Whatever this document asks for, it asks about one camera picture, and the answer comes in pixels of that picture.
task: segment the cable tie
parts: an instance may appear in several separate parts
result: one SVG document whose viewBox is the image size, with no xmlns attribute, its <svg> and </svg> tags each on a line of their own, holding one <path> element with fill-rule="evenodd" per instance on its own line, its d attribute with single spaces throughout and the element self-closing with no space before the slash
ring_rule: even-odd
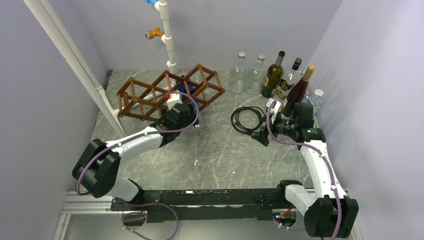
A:
<svg viewBox="0 0 424 240">
<path fill-rule="evenodd" d="M 328 157 L 327 151 L 324 150 L 323 153 L 321 153 L 321 155 L 319 155 L 319 157 L 322 158 L 322 159 L 327 158 Z"/>
</svg>

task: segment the wine bottle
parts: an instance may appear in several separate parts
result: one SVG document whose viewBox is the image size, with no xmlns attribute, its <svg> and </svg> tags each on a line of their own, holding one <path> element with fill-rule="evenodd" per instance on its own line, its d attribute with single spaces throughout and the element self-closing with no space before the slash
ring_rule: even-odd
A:
<svg viewBox="0 0 424 240">
<path fill-rule="evenodd" d="M 292 90 L 295 84 L 297 84 L 302 78 L 301 74 L 298 72 L 301 63 L 302 59 L 296 58 L 291 69 L 284 71 L 282 74 L 282 78 L 278 84 L 276 92 L 280 99 L 286 99 L 290 90 Z"/>
<path fill-rule="evenodd" d="M 306 88 L 308 87 L 309 79 L 315 71 L 315 65 L 309 65 L 302 79 L 291 89 L 282 105 L 282 114 L 287 118 L 293 116 L 295 104 L 300 103 L 305 96 Z"/>
<path fill-rule="evenodd" d="M 272 98 L 276 93 L 278 83 L 280 82 L 281 76 L 283 75 L 283 67 L 281 63 L 286 53 L 279 51 L 277 60 L 274 64 L 268 67 L 265 77 L 263 78 L 263 85 L 260 93 L 265 98 Z"/>
</svg>

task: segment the bottle label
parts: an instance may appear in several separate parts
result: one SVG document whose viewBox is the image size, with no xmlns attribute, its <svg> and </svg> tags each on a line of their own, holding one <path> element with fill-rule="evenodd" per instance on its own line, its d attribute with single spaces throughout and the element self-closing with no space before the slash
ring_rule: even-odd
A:
<svg viewBox="0 0 424 240">
<path fill-rule="evenodd" d="M 268 78 L 268 74 L 265 74 L 265 77 L 263 77 L 263 85 L 266 87 L 269 81 L 270 79 Z"/>
<path fill-rule="evenodd" d="M 289 95 L 290 90 L 293 88 L 295 84 L 291 84 L 289 85 L 287 83 L 286 80 L 281 79 L 281 81 L 279 82 L 278 86 L 277 86 L 277 95 L 281 98 L 281 99 L 286 99 L 287 95 Z"/>
</svg>

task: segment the orange pipe fitting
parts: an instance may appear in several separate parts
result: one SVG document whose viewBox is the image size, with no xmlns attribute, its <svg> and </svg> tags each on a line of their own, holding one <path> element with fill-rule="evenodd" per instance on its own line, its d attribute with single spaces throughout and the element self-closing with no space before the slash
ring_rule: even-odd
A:
<svg viewBox="0 0 424 240">
<path fill-rule="evenodd" d="M 145 32 L 145 36 L 147 39 L 152 39 L 156 36 L 159 36 L 159 38 L 161 38 L 164 34 L 161 32 L 161 29 L 159 27 L 156 27 L 153 31 L 152 30 L 148 30 Z"/>
</svg>

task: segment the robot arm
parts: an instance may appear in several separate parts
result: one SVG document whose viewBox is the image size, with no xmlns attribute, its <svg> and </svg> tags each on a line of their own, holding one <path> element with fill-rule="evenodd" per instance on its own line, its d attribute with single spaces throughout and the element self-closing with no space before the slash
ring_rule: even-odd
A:
<svg viewBox="0 0 424 240">
<path fill-rule="evenodd" d="M 143 202 L 144 190 L 130 179 L 117 177 L 118 169 L 121 163 L 145 151 L 160 148 L 180 135 L 179 132 L 162 133 L 161 131 L 182 129 L 195 120 L 196 110 L 193 105 L 183 104 L 178 94 L 171 94 L 167 103 L 170 110 L 162 111 L 162 117 L 158 121 L 150 124 L 150 126 L 140 132 L 113 141 L 92 140 L 73 168 L 72 176 L 78 179 L 95 155 L 117 144 L 117 147 L 103 153 L 88 168 L 81 184 L 95 198 L 109 195 L 128 202 Z M 151 132 L 157 133 L 142 136 L 143 133 Z"/>
<path fill-rule="evenodd" d="M 270 107 L 270 103 L 273 101 L 273 99 L 270 99 L 267 107 Z M 312 105 L 296 103 L 293 119 L 283 118 L 281 114 L 278 114 L 278 109 L 280 108 L 277 102 L 275 107 L 270 110 L 273 113 L 270 119 L 272 134 L 274 136 L 283 134 L 302 144 L 298 145 L 298 149 L 306 160 L 315 189 L 315 196 L 313 197 L 305 190 L 301 182 L 295 180 L 281 181 L 284 201 L 292 203 L 304 216 L 305 228 L 311 237 L 330 237 L 336 226 L 338 211 L 341 211 L 342 220 L 337 237 L 347 238 L 358 214 L 359 206 L 355 199 L 348 198 L 334 174 L 333 166 L 327 154 L 324 133 L 320 128 L 314 128 Z M 251 137 L 267 146 L 269 143 L 268 135 L 268 129 L 263 126 L 259 132 L 252 134 Z M 304 145 L 314 147 L 321 152 L 321 155 Z M 337 208 L 333 189 L 337 190 L 341 209 Z"/>
</svg>

